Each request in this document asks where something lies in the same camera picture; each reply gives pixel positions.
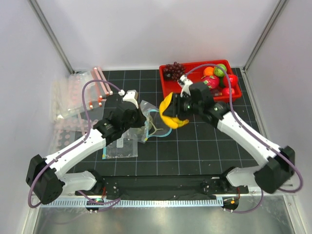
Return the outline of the green netted melon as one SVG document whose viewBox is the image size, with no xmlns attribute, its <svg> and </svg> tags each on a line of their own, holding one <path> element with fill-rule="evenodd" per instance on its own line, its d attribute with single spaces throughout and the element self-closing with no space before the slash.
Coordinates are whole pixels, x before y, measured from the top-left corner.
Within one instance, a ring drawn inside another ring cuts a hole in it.
<svg viewBox="0 0 312 234">
<path fill-rule="evenodd" d="M 163 128 L 157 128 L 154 124 L 153 117 L 148 115 L 143 127 L 140 127 L 137 131 L 137 135 L 144 140 L 151 137 L 161 137 L 159 133 L 163 131 Z"/>
</svg>

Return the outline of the clear zip bag white label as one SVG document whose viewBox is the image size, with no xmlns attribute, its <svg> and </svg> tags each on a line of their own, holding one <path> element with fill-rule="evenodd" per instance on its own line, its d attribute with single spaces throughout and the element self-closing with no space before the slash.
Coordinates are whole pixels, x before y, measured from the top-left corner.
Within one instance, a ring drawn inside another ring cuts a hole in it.
<svg viewBox="0 0 312 234">
<path fill-rule="evenodd" d="M 119 138 L 103 148 L 102 159 L 138 157 L 137 140 Z"/>
</svg>

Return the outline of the yellow banana bunch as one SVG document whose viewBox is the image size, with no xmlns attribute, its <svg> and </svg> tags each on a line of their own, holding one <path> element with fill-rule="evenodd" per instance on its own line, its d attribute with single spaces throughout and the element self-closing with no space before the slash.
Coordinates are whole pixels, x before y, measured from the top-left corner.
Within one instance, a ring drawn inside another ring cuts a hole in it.
<svg viewBox="0 0 312 234">
<path fill-rule="evenodd" d="M 162 121 L 171 129 L 177 129 L 183 127 L 189 123 L 189 120 L 180 120 L 177 117 L 168 117 L 164 115 L 165 110 L 169 107 L 172 100 L 173 93 L 169 93 L 167 97 L 160 103 L 159 113 Z"/>
</svg>

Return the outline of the clear zip bag blue zipper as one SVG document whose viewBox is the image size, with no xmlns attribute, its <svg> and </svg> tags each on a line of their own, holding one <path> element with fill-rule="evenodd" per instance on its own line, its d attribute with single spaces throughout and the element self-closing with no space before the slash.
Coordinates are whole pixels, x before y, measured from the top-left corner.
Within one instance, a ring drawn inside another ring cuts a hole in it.
<svg viewBox="0 0 312 234">
<path fill-rule="evenodd" d="M 172 128 L 161 120 L 158 108 L 144 100 L 141 101 L 140 107 L 146 121 L 140 128 L 130 128 L 125 133 L 126 138 L 145 143 L 150 138 L 167 137 L 171 134 Z"/>
</svg>

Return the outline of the red apple large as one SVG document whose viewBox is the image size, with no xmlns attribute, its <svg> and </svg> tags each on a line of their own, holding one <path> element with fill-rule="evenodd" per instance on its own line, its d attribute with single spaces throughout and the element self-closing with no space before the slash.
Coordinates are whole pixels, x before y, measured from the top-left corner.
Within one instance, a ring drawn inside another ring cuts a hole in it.
<svg viewBox="0 0 312 234">
<path fill-rule="evenodd" d="M 236 75 L 229 75 L 231 87 L 235 87 L 238 84 L 238 77 Z"/>
</svg>

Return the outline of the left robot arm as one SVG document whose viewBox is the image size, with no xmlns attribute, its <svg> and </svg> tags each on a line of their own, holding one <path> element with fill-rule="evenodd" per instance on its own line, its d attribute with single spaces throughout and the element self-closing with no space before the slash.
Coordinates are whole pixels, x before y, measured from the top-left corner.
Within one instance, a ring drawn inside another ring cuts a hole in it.
<svg viewBox="0 0 312 234">
<path fill-rule="evenodd" d="M 108 117 L 98 121 L 83 137 L 58 152 L 42 158 L 31 158 L 26 183 L 29 197 L 35 194 L 41 204 L 49 204 L 61 194 L 79 190 L 98 195 L 104 180 L 95 171 L 69 174 L 68 171 L 90 154 L 120 139 L 130 128 L 144 126 L 146 117 L 137 102 L 136 93 L 128 92 Z"/>
</svg>

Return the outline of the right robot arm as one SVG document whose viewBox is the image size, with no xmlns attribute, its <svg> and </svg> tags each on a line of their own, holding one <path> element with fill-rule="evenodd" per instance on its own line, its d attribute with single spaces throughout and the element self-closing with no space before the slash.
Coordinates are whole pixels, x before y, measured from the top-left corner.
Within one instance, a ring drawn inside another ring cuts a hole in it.
<svg viewBox="0 0 312 234">
<path fill-rule="evenodd" d="M 257 162 L 254 167 L 231 167 L 224 172 L 219 182 L 223 192 L 231 193 L 238 186 L 258 186 L 273 194 L 293 176 L 294 150 L 267 140 L 231 111 L 228 104 L 216 102 L 203 82 L 189 85 L 186 93 L 170 93 L 160 104 L 161 119 L 172 129 L 186 125 L 192 115 L 231 137 Z"/>
</svg>

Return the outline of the clear bag pink dots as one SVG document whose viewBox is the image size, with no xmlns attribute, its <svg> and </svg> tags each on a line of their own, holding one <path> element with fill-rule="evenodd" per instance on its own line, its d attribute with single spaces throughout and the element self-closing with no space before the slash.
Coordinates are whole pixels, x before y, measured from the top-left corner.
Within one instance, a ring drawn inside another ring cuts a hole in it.
<svg viewBox="0 0 312 234">
<path fill-rule="evenodd" d="M 78 117 L 59 119 L 54 123 L 54 132 L 50 144 L 49 153 L 55 153 L 75 141 L 76 133 L 81 135 L 87 132 L 88 121 Z"/>
</svg>

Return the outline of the pink dragon fruit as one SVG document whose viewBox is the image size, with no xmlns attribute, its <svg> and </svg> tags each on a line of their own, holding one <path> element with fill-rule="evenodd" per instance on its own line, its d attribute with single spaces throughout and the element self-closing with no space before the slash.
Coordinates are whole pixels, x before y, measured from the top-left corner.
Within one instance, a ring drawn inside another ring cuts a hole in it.
<svg viewBox="0 0 312 234">
<path fill-rule="evenodd" d="M 209 89 L 216 89 L 219 87 L 219 77 L 215 75 L 205 76 L 202 81 L 208 86 Z"/>
</svg>

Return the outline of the red apple small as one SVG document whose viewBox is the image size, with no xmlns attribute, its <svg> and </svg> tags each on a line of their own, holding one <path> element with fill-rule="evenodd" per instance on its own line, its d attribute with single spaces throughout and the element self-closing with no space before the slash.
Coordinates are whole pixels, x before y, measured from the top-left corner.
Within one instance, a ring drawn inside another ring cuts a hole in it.
<svg viewBox="0 0 312 234">
<path fill-rule="evenodd" d="M 221 90 L 221 92 L 222 92 L 222 96 L 235 95 L 234 88 L 225 87 Z"/>
</svg>

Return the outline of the orange tangerine back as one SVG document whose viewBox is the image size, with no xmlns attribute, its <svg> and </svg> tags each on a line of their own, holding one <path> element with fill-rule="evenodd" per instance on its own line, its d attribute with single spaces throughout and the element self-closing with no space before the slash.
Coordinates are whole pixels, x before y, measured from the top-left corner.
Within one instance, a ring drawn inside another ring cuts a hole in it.
<svg viewBox="0 0 312 234">
<path fill-rule="evenodd" d="M 214 68 L 213 67 L 206 67 L 203 71 L 204 76 L 212 76 L 214 75 Z"/>
</svg>

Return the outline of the green cabbage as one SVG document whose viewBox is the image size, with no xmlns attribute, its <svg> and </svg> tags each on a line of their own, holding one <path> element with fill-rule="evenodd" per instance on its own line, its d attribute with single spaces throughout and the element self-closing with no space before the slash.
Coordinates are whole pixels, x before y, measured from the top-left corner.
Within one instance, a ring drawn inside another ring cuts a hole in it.
<svg viewBox="0 0 312 234">
<path fill-rule="evenodd" d="M 224 64 L 218 64 L 214 67 L 214 75 L 222 78 L 225 76 L 225 73 L 227 72 L 227 67 Z"/>
</svg>

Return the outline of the red plastic tray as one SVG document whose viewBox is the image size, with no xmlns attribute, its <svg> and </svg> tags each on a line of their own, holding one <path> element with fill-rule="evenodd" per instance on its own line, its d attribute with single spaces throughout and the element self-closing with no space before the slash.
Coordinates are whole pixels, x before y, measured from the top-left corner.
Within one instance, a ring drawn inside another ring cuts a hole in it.
<svg viewBox="0 0 312 234">
<path fill-rule="evenodd" d="M 230 67 L 229 62 L 225 59 L 212 60 L 212 61 L 189 62 L 189 63 L 182 63 L 182 65 L 185 67 L 185 72 L 187 73 L 190 70 L 192 70 L 193 68 L 196 68 L 200 65 L 207 64 L 207 63 L 224 64 L 227 68 L 227 74 L 228 75 L 234 74 L 232 68 Z M 165 68 L 166 68 L 166 65 L 161 65 L 159 67 L 163 96 L 166 97 L 171 92 L 180 93 L 182 88 L 180 87 L 180 85 L 178 84 L 177 81 L 165 79 L 165 75 L 164 75 L 164 69 Z M 190 79 L 193 83 L 202 81 L 201 78 L 203 77 L 204 69 L 205 69 L 205 67 L 201 67 L 201 68 L 195 70 L 194 72 L 191 72 L 188 75 L 188 79 Z M 241 89 L 240 89 L 238 83 L 233 87 L 233 89 L 234 89 L 234 94 L 232 95 L 232 101 L 236 101 L 237 99 L 242 97 L 242 92 L 241 92 Z M 221 96 L 214 97 L 214 100 L 229 103 L 230 96 L 223 94 Z"/>
</svg>

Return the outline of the purple grape bunch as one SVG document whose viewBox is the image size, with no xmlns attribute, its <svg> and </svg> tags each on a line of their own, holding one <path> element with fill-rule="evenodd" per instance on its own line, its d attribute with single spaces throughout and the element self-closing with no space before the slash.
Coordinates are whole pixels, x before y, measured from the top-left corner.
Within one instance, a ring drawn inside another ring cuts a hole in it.
<svg viewBox="0 0 312 234">
<path fill-rule="evenodd" d="M 185 66 L 175 61 L 172 64 L 166 64 L 162 71 L 165 80 L 178 81 L 185 74 Z"/>
</svg>

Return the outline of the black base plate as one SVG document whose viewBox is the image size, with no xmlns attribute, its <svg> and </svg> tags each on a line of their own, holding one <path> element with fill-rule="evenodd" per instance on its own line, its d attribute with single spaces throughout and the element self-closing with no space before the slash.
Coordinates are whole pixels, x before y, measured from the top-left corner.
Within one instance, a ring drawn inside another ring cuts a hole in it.
<svg viewBox="0 0 312 234">
<path fill-rule="evenodd" d="M 247 186 L 233 187 L 220 175 L 100 176 L 87 195 L 114 200 L 206 200 L 217 195 L 244 195 Z"/>
</svg>

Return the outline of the aluminium slotted rail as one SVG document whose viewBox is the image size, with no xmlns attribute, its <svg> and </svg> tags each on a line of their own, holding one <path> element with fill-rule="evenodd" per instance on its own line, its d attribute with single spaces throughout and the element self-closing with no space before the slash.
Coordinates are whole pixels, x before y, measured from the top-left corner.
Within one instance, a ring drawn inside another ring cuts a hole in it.
<svg viewBox="0 0 312 234">
<path fill-rule="evenodd" d="M 104 208 L 110 204 L 91 203 L 85 198 L 59 198 L 52 203 L 42 205 L 44 208 Z M 121 200 L 116 208 L 156 208 L 156 207 L 222 207 L 222 197 L 209 200 Z"/>
</svg>

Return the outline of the right aluminium corner post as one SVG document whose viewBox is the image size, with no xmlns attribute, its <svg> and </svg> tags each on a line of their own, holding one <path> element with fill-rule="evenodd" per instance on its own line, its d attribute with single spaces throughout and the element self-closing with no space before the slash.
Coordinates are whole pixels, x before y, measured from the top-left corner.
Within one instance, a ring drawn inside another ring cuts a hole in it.
<svg viewBox="0 0 312 234">
<path fill-rule="evenodd" d="M 264 29 L 262 30 L 260 37 L 258 38 L 251 54 L 249 55 L 245 65 L 243 66 L 243 71 L 246 73 L 250 68 L 252 62 L 254 61 L 255 57 L 257 56 L 258 52 L 260 51 L 261 47 L 263 46 L 264 42 L 268 38 L 270 32 L 272 31 L 274 25 L 276 24 L 278 18 L 282 14 L 284 8 L 288 4 L 288 0 L 279 0 L 277 5 L 275 6 L 273 12 L 271 13 Z"/>
</svg>

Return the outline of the aluminium corner post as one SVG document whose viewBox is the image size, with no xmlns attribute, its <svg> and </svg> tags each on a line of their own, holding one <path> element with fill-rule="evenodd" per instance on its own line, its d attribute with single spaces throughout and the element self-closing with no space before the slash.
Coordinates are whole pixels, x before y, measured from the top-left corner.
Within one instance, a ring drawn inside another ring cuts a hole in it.
<svg viewBox="0 0 312 234">
<path fill-rule="evenodd" d="M 74 74 L 75 70 L 73 69 L 72 65 L 70 64 L 69 59 L 67 58 L 59 40 L 57 39 L 52 27 L 50 26 L 43 10 L 41 9 L 37 0 L 28 0 L 31 8 L 33 9 L 36 17 L 38 18 L 40 24 L 42 25 L 46 35 L 48 36 L 49 40 L 51 41 L 55 51 L 59 55 L 62 63 L 64 64 L 65 68 L 70 74 Z"/>
<path fill-rule="evenodd" d="M 278 18 L 282 14 L 284 8 L 288 4 L 288 0 L 279 0 L 277 5 L 275 6 L 273 12 L 271 13 L 264 29 L 262 30 L 260 37 L 258 38 L 251 54 L 249 55 L 245 65 L 243 66 L 243 71 L 246 73 L 250 68 L 252 62 L 254 61 L 255 57 L 257 56 L 258 52 L 260 51 L 261 47 L 263 46 L 264 42 L 268 38 L 270 32 L 272 31 L 274 25 L 276 24 Z"/>
</svg>

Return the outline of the left aluminium corner post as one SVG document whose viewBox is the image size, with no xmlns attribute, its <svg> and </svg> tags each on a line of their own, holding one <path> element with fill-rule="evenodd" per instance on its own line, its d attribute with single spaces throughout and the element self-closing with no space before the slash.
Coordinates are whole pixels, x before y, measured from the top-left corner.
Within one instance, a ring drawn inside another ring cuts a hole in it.
<svg viewBox="0 0 312 234">
<path fill-rule="evenodd" d="M 70 74 L 74 74 L 75 70 L 73 69 L 72 65 L 70 64 L 69 59 L 67 58 L 59 40 L 57 39 L 52 27 L 50 26 L 43 10 L 41 9 L 37 0 L 28 0 L 31 8 L 33 9 L 36 17 L 38 18 L 40 24 L 42 25 L 46 35 L 48 36 L 49 40 L 51 41 L 55 51 L 59 55 L 62 63 L 64 64 L 65 68 Z"/>
</svg>

